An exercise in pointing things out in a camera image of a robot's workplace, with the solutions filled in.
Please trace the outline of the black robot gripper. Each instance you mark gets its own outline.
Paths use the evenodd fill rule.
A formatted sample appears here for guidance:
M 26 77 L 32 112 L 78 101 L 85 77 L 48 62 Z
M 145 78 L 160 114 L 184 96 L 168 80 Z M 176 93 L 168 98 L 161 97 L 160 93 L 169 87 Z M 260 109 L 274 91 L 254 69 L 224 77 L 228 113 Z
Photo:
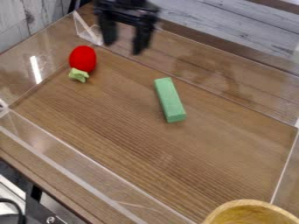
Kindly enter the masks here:
M 93 13 L 104 44 L 110 46 L 117 40 L 117 23 L 130 25 L 134 27 L 132 54 L 138 55 L 149 46 L 158 12 L 158 6 L 149 0 L 94 0 Z

